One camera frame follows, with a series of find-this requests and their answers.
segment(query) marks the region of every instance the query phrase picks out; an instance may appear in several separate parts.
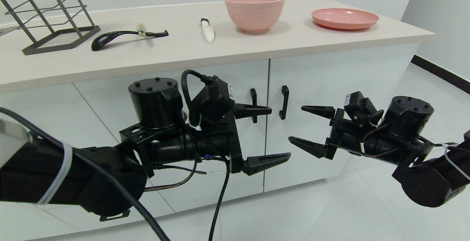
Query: pink plate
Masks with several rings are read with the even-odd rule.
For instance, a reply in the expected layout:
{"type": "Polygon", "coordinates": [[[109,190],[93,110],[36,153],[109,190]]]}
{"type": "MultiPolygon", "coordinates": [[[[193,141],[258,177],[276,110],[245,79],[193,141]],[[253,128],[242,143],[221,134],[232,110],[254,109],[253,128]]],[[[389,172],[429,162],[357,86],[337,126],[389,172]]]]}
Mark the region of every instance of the pink plate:
{"type": "Polygon", "coordinates": [[[373,13],[350,8],[324,8],[312,12],[312,17],[321,26],[340,30],[365,29],[379,21],[373,13]]]}

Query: label sticker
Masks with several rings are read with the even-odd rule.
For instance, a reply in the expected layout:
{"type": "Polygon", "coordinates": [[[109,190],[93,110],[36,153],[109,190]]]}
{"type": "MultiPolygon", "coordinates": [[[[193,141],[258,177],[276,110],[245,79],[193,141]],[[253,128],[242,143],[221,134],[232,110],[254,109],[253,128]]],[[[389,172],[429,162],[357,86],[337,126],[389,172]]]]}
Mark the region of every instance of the label sticker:
{"type": "Polygon", "coordinates": [[[227,89],[228,89],[228,96],[230,97],[230,99],[235,100],[234,94],[232,92],[232,84],[227,84],[227,89]]]}
{"type": "Polygon", "coordinates": [[[349,105],[349,100],[351,99],[351,94],[346,95],[346,98],[344,99],[344,105],[349,105]]]}

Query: white tile floor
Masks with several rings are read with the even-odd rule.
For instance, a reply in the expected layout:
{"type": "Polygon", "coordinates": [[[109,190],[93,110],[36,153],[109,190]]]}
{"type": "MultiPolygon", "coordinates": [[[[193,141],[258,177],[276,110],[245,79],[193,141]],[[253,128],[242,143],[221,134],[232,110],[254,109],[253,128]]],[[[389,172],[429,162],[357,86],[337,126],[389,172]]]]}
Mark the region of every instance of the white tile floor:
{"type": "MultiPolygon", "coordinates": [[[[435,108],[422,135],[460,142],[470,129],[470,96],[410,65],[394,96],[435,108]]],[[[340,176],[225,202],[215,240],[464,241],[470,236],[470,190],[436,209],[410,201],[390,176],[394,167],[352,157],[340,176]]],[[[214,206],[159,218],[171,240],[207,240],[214,206]]],[[[156,240],[146,223],[50,238],[50,241],[156,240]]]]}

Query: robotic arm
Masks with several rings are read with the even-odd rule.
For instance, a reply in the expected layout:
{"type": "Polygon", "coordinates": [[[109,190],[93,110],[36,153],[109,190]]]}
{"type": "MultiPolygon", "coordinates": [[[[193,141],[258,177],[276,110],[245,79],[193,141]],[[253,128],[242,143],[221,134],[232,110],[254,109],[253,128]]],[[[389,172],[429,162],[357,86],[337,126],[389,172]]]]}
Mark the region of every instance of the robotic arm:
{"type": "Polygon", "coordinates": [[[341,148],[394,164],[392,176],[417,204],[441,206],[470,183],[470,131],[458,145],[433,144],[420,136],[434,112],[427,102],[394,97],[383,117],[383,110],[377,111],[369,98],[354,92],[346,96],[344,110],[321,106],[303,106],[302,110],[330,119],[331,134],[325,144],[289,137],[292,144],[317,158],[333,159],[341,148]],[[344,119],[345,112],[351,120],[344,119]],[[436,146],[445,146],[445,154],[425,161],[436,146]]]}
{"type": "MultiPolygon", "coordinates": [[[[190,123],[178,91],[169,78],[144,79],[128,87],[139,123],[120,131],[121,143],[114,147],[72,148],[73,161],[50,204],[75,204],[100,216],[116,216],[132,205],[116,186],[95,169],[77,159],[83,155],[106,169],[139,199],[144,191],[179,186],[188,181],[202,160],[229,161],[231,173],[248,176],[284,163],[290,153],[243,159],[235,119],[267,115],[269,107],[236,104],[231,86],[217,76],[195,71],[183,73],[182,89],[189,107],[190,123]],[[190,99],[186,77],[200,77],[205,87],[190,99]],[[140,157],[140,163],[134,152],[140,157]],[[178,161],[195,161],[191,175],[182,183],[146,188],[155,169],[178,161]]],[[[36,203],[56,178],[64,150],[34,131],[0,120],[1,201],[36,203]]]]}

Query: pink bowl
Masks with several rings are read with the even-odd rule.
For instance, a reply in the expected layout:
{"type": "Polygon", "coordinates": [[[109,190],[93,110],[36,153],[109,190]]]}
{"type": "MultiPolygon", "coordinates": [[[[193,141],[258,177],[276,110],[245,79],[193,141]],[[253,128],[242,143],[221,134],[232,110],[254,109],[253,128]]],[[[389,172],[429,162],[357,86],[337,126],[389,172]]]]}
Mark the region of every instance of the pink bowl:
{"type": "Polygon", "coordinates": [[[350,8],[324,8],[312,12],[314,21],[319,25],[341,30],[369,28],[379,21],[379,16],[350,8]]]}
{"type": "Polygon", "coordinates": [[[261,33],[273,26],[285,0],[225,0],[228,15],[244,32],[261,33]]]}

